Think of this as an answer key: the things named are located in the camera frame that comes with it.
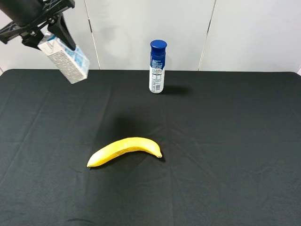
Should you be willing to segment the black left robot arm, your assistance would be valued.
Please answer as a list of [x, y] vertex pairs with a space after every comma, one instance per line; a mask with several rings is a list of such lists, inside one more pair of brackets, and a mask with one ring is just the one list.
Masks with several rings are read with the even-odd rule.
[[48, 31], [75, 50], [63, 16], [64, 11], [74, 7], [73, 0], [2, 0], [0, 10], [12, 21], [1, 28], [0, 41], [7, 44], [21, 36], [23, 45], [37, 49], [44, 37], [40, 30], [47, 26]]

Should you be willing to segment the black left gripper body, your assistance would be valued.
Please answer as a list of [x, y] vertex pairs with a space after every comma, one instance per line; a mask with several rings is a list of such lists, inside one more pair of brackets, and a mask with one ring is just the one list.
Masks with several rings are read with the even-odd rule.
[[12, 21], [0, 30], [0, 41], [7, 44], [49, 25], [52, 18], [75, 7], [73, 0], [2, 0], [0, 10]]

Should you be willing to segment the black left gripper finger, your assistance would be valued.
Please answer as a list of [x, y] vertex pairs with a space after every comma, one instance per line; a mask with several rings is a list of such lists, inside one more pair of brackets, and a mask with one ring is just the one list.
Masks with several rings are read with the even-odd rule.
[[63, 14], [58, 14], [51, 19], [48, 31], [59, 38], [69, 49], [73, 51], [76, 49], [76, 44], [69, 33]]
[[22, 44], [24, 46], [39, 49], [38, 44], [43, 39], [44, 34], [38, 31], [31, 31], [28, 35], [22, 37]]

